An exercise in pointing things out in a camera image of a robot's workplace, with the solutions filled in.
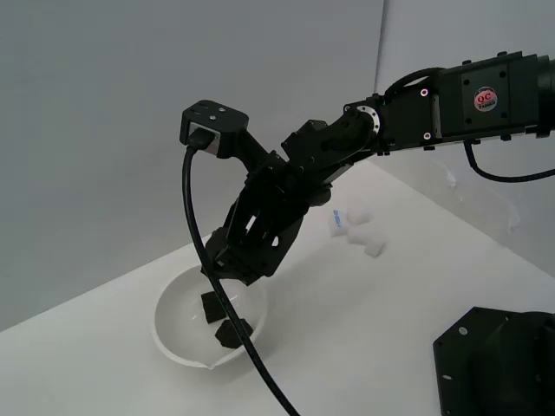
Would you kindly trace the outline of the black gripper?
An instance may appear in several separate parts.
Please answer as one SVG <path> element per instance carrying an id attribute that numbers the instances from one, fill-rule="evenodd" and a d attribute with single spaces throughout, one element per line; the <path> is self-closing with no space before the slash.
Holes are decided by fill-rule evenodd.
<path id="1" fill-rule="evenodd" d="M 312 171 L 264 149 L 242 151 L 241 162 L 244 188 L 206 251 L 221 277 L 251 285 L 276 272 L 308 209 L 330 200 L 334 168 Z"/>

